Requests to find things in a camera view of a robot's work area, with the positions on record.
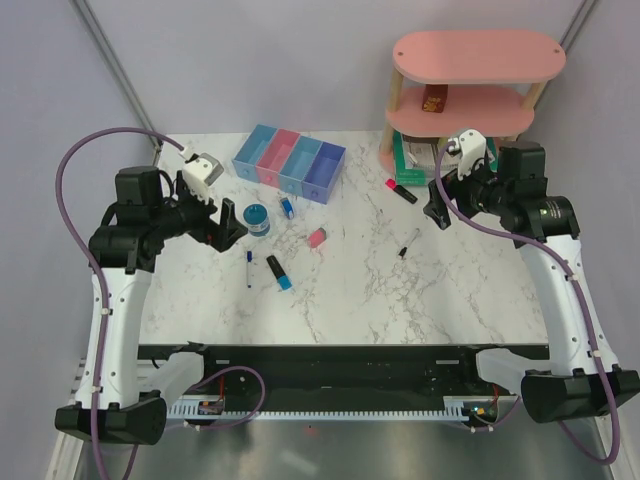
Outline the red small box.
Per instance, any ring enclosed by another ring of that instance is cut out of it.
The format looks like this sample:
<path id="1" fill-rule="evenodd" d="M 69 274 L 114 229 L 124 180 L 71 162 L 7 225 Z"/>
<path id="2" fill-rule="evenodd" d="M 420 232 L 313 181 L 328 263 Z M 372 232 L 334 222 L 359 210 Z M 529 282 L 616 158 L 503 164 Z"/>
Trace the red small box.
<path id="1" fill-rule="evenodd" d="M 442 113 L 448 96 L 446 84 L 426 84 L 422 98 L 422 110 L 429 113 Z"/>

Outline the blue round tape dispenser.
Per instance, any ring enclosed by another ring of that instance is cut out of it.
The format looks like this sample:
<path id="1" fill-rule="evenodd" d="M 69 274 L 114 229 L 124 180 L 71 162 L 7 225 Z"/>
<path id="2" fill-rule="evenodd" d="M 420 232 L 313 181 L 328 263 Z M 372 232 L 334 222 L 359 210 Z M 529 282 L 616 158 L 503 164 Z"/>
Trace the blue round tape dispenser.
<path id="1" fill-rule="evenodd" d="M 270 231 L 270 220 L 266 207 L 262 204 L 251 204 L 243 211 L 243 220 L 248 232 L 255 237 L 266 236 Z"/>

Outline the pink eraser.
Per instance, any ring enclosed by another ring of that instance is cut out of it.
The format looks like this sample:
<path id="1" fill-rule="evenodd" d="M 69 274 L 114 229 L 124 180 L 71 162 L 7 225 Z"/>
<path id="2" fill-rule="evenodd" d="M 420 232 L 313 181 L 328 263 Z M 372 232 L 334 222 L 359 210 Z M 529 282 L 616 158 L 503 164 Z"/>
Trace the pink eraser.
<path id="1" fill-rule="evenodd" d="M 314 249 L 324 243 L 327 239 L 327 232 L 324 228 L 320 227 L 315 230 L 308 238 L 309 246 Z"/>

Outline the pink three-tier shelf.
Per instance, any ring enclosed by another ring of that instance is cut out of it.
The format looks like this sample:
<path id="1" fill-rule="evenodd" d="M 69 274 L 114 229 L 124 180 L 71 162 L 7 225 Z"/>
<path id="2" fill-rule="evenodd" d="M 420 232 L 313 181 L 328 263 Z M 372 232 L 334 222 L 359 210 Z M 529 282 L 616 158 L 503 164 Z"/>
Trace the pink three-tier shelf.
<path id="1" fill-rule="evenodd" d="M 556 40 L 522 29 L 413 32 L 395 43 L 392 58 L 379 147 L 388 172 L 395 170 L 395 131 L 442 138 L 471 127 L 486 137 L 517 138 L 531 126 L 543 88 L 566 64 Z M 422 110 L 426 84 L 448 86 L 442 113 Z"/>

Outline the pink black highlighter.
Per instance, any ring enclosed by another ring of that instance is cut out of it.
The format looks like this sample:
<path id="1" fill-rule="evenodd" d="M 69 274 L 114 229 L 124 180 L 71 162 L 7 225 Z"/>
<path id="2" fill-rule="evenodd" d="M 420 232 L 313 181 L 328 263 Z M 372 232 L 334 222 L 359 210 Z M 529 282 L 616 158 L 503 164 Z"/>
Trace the pink black highlighter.
<path id="1" fill-rule="evenodd" d="M 388 179 L 385 182 L 385 185 L 389 189 L 391 189 L 394 193 L 399 195 L 401 198 L 403 198 L 404 200 L 409 202 L 410 204 L 416 204 L 417 203 L 418 198 L 413 193 L 411 193 L 409 190 L 407 190 L 405 187 L 403 187 L 402 185 L 397 184 L 395 180 Z"/>

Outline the blue white eraser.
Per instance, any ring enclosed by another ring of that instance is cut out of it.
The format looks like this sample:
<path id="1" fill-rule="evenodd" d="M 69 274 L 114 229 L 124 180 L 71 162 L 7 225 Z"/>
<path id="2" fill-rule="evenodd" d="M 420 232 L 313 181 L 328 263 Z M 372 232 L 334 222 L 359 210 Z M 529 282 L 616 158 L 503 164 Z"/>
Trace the blue white eraser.
<path id="1" fill-rule="evenodd" d="M 293 220 L 295 218 L 295 212 L 290 200 L 288 198 L 281 198 L 279 202 L 285 217 L 289 220 Z"/>

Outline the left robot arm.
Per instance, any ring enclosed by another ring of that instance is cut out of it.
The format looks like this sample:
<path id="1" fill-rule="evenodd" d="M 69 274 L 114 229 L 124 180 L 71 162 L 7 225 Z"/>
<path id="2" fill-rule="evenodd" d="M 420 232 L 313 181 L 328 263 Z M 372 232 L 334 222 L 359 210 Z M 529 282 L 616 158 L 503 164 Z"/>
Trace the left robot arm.
<path id="1" fill-rule="evenodd" d="M 71 405 L 55 415 L 57 430 L 82 440 L 154 445 L 161 438 L 169 408 L 192 387 L 208 393 L 219 369 L 200 348 L 180 347 L 148 377 L 138 373 L 141 318 L 167 240 L 188 235 L 225 252 L 246 235 L 235 205 L 216 206 L 210 186 L 223 167 L 197 159 L 176 173 L 170 193 L 168 175 L 157 167 L 130 167 L 115 177 L 116 200 L 89 240 L 94 307 L 85 372 Z"/>

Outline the blue black highlighter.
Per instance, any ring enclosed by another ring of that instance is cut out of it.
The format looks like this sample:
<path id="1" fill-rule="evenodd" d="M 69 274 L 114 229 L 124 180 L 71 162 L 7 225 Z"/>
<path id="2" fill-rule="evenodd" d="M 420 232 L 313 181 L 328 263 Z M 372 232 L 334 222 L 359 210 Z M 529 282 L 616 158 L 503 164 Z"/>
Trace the blue black highlighter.
<path id="1" fill-rule="evenodd" d="M 280 288 L 283 291 L 290 289 L 292 287 L 291 280 L 276 256 L 270 255 L 266 258 L 266 261 Z"/>

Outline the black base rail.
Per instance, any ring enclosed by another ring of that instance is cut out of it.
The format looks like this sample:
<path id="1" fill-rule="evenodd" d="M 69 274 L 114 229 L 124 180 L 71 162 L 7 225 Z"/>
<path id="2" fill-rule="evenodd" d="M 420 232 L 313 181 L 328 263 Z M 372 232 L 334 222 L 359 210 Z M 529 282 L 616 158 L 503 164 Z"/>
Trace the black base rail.
<path id="1" fill-rule="evenodd" d="M 204 356 L 205 374 L 225 366 L 246 366 L 278 387 L 318 391 L 323 387 L 411 391 L 428 395 L 491 395 L 480 379 L 476 355 L 497 344 L 442 345 L 143 345 L 141 360 L 167 360 L 178 352 Z"/>

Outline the pink drawer bin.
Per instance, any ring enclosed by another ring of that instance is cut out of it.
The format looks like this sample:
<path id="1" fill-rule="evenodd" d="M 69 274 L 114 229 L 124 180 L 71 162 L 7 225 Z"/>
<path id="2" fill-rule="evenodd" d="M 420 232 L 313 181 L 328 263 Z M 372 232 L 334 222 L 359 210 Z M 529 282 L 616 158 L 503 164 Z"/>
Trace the pink drawer bin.
<path id="1" fill-rule="evenodd" d="M 278 129 L 256 165 L 262 184 L 278 188 L 279 174 L 287 162 L 291 151 L 299 140 L 300 134 L 294 131 Z"/>

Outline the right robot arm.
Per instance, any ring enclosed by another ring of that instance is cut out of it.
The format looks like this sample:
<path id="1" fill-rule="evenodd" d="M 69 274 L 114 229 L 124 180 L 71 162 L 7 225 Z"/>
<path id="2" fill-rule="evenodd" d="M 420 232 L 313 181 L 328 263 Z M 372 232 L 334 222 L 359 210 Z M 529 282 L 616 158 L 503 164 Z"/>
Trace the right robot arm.
<path id="1" fill-rule="evenodd" d="M 502 386 L 521 397 L 537 423 L 612 414 L 638 395 L 639 374 L 620 366 L 591 310 L 577 218 L 567 198 L 547 193 L 544 148 L 509 142 L 499 150 L 496 171 L 484 145 L 441 152 L 455 152 L 467 170 L 436 173 L 425 215 L 442 230 L 452 215 L 466 224 L 478 213 L 499 218 L 496 236 L 513 242 L 533 280 L 549 349 L 546 361 L 506 348 L 482 350 L 458 368 L 460 386 L 473 394 Z"/>

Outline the green book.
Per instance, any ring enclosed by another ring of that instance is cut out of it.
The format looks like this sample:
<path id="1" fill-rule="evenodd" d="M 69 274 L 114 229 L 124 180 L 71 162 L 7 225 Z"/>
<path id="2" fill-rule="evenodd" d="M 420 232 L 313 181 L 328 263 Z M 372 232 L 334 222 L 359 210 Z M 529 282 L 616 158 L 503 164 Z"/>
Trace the green book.
<path id="1" fill-rule="evenodd" d="M 427 186 L 435 178 L 435 158 L 445 138 L 393 134 L 395 181 L 402 186 Z"/>

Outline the purple drawer bin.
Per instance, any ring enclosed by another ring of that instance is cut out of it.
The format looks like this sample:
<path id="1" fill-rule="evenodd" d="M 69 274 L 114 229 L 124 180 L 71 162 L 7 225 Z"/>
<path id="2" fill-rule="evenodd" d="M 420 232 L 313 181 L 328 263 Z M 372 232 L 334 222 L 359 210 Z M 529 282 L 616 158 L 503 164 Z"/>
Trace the purple drawer bin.
<path id="1" fill-rule="evenodd" d="M 321 204 L 327 204 L 339 177 L 346 154 L 346 148 L 323 142 L 302 181 L 303 197 Z"/>

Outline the blue white pen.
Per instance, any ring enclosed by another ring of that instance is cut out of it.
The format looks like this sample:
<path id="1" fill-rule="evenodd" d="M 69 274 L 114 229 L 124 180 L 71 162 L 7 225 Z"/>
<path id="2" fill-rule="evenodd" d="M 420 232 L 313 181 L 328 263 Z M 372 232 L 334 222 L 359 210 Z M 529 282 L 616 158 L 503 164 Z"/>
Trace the blue white pen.
<path id="1" fill-rule="evenodd" d="M 246 285 L 248 289 L 252 288 L 252 263 L 253 252 L 251 250 L 246 251 Z"/>

